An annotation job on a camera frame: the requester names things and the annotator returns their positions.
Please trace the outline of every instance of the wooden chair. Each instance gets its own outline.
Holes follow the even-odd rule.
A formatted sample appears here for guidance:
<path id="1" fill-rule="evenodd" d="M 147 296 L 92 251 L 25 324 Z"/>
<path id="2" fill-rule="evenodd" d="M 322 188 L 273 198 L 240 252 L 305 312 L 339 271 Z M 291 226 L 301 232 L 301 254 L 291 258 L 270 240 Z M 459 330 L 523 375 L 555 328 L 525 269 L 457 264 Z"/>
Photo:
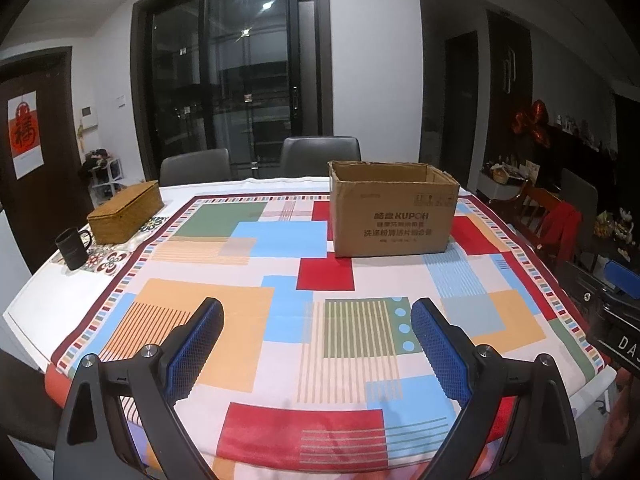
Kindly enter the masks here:
<path id="1" fill-rule="evenodd" d="M 535 187 L 527 179 L 520 192 L 509 200 L 491 200 L 489 207 L 510 224 L 531 245 L 540 259 L 553 269 L 559 244 L 543 244 L 540 239 L 542 222 L 561 200 L 546 189 Z"/>

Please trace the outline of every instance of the red chinese decoration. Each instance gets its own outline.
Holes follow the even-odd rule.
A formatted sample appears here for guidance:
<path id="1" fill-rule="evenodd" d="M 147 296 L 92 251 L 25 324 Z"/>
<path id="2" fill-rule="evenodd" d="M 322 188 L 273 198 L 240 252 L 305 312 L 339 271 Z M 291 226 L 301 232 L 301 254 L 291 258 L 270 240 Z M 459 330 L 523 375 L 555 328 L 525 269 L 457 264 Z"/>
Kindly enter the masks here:
<path id="1" fill-rule="evenodd" d="M 545 126 L 549 122 L 549 114 L 545 104 L 538 99 L 529 110 L 516 112 L 511 129 L 516 135 L 529 134 L 538 144 L 548 148 L 551 146 Z"/>

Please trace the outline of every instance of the wicker box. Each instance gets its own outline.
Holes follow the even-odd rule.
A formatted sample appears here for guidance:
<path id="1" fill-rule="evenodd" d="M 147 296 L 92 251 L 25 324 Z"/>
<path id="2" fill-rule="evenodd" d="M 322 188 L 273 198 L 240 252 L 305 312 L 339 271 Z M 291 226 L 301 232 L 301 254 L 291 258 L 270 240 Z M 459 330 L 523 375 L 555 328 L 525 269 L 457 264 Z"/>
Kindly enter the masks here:
<path id="1" fill-rule="evenodd" d="M 123 244 L 162 207 L 158 181 L 143 182 L 123 189 L 86 219 L 95 243 Z"/>

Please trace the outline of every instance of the chair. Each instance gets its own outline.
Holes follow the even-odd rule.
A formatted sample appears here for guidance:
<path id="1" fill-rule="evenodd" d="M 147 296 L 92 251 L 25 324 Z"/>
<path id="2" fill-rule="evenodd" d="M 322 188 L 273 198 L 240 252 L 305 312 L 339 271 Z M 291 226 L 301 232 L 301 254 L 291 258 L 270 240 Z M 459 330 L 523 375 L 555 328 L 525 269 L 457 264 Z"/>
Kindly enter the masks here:
<path id="1" fill-rule="evenodd" d="M 540 259 L 553 267 L 558 255 L 559 244 L 543 244 L 540 229 L 546 215 L 555 209 L 561 200 L 546 189 L 535 187 L 529 179 L 520 192 L 508 200 L 491 200 L 489 207 L 507 224 L 526 239 Z"/>
<path id="2" fill-rule="evenodd" d="M 44 374 L 0 350 L 0 429 L 28 444 L 54 449 L 62 409 L 47 395 Z"/>
<path id="3" fill-rule="evenodd" d="M 331 160 L 362 160 L 355 137 L 287 137 L 282 145 L 282 174 L 329 176 Z"/>
<path id="4" fill-rule="evenodd" d="M 231 180 L 226 148 L 170 156 L 160 167 L 160 186 L 184 186 Z"/>
<path id="5" fill-rule="evenodd" d="M 582 252 L 594 253 L 593 227 L 598 214 L 598 190 L 586 180 L 564 168 L 560 179 L 560 199 L 582 213 L 582 223 L 578 228 L 576 240 L 578 257 Z"/>

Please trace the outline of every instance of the colorful patterned tablecloth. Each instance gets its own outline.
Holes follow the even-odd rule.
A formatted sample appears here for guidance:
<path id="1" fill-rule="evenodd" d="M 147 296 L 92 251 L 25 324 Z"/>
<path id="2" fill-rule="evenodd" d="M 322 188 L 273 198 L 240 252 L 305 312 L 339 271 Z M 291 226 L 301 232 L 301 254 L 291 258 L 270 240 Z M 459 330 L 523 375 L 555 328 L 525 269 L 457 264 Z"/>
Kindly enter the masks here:
<path id="1" fill-rule="evenodd" d="M 416 226 L 383 226 L 398 227 Z M 555 279 L 475 197 L 459 197 L 446 252 L 351 259 L 333 253 L 328 195 L 302 192 L 195 196 L 119 267 L 51 361 L 70 379 L 87 353 L 131 357 L 207 296 L 225 327 L 175 410 L 223 479 L 263 467 L 414 475 L 460 410 L 411 330 L 422 297 L 505 357 L 553 355 L 569 395 L 604 368 Z M 124 407 L 154 463 L 132 399 Z M 281 473 L 268 478 L 293 475 Z"/>

